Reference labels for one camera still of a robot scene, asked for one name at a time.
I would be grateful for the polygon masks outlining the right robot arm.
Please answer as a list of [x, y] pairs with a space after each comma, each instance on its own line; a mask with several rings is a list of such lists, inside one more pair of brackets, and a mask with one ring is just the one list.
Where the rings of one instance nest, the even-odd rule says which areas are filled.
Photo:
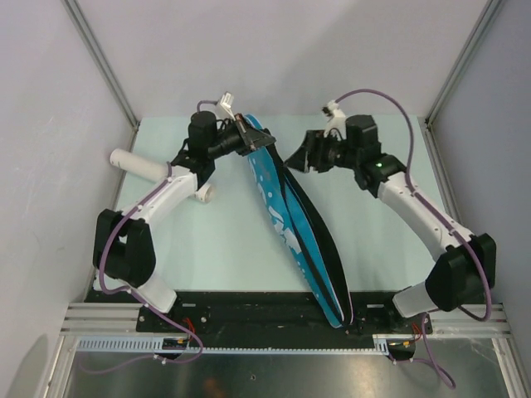
[[372, 116], [332, 118], [326, 129], [307, 131], [285, 165], [303, 173], [333, 167], [353, 171], [358, 186], [397, 213], [431, 254], [435, 264], [425, 281], [396, 293], [392, 306], [382, 312], [389, 331], [403, 332], [421, 313], [463, 309], [479, 296], [485, 299], [485, 314], [479, 320], [490, 318], [494, 239], [486, 233], [474, 234], [423, 195], [407, 167], [382, 151]]

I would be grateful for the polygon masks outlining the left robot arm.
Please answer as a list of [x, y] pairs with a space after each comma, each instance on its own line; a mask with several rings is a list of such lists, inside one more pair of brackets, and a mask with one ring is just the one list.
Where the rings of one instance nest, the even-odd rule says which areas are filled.
[[182, 325], [176, 292], [158, 275], [152, 230], [182, 201], [200, 190], [215, 171], [215, 161], [230, 153], [247, 156], [275, 143], [268, 130], [242, 114], [218, 119], [197, 111], [176, 157], [163, 167], [154, 187], [120, 211], [103, 210], [97, 218], [93, 265], [106, 294], [126, 292], [156, 309], [154, 321], [171, 332]]

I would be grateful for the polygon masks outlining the blue sport racket bag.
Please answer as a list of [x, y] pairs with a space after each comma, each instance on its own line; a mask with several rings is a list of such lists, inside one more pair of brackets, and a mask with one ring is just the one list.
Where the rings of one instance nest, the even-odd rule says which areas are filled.
[[274, 229], [290, 249], [330, 326], [352, 325], [355, 315], [343, 265], [313, 202], [274, 145], [247, 159]]

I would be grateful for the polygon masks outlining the white cardboard shuttlecock tube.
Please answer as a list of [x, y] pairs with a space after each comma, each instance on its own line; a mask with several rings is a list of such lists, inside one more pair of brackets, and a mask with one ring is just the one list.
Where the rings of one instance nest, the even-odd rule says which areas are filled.
[[[156, 163], [119, 148], [110, 154], [110, 164], [151, 182], [157, 182], [168, 174], [168, 167], [162, 163]], [[208, 203], [213, 199], [214, 193], [214, 186], [206, 182], [194, 192], [193, 197], [200, 202]]]

